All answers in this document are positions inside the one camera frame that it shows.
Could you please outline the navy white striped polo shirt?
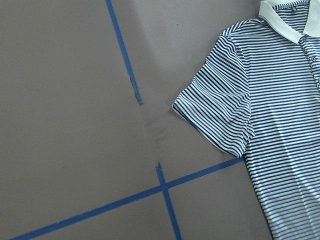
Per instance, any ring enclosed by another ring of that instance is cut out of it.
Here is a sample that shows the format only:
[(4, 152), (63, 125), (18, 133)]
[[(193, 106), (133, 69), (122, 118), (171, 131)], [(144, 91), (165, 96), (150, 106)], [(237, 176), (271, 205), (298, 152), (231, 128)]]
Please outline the navy white striped polo shirt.
[(263, 0), (225, 29), (172, 104), (243, 157), (275, 240), (320, 237), (320, 3)]

